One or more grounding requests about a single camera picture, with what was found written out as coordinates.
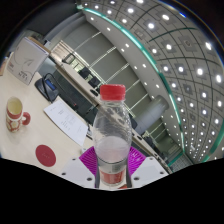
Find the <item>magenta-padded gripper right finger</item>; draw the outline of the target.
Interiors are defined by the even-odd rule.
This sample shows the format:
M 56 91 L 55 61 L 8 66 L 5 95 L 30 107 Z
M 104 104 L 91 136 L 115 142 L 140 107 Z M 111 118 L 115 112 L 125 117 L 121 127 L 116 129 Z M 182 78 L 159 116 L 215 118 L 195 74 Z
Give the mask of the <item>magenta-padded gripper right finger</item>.
M 128 188 L 140 188 L 168 176 L 155 157 L 146 157 L 134 147 L 127 158 L 126 182 Z

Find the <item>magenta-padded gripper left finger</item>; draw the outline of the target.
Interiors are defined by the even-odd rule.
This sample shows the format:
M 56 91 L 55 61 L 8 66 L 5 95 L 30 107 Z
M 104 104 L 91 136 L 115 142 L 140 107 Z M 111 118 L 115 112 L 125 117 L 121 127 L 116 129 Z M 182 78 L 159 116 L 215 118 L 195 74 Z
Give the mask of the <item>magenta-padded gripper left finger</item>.
M 94 147 L 87 149 L 80 157 L 68 161 L 60 176 L 84 188 L 98 188 L 100 178 Z

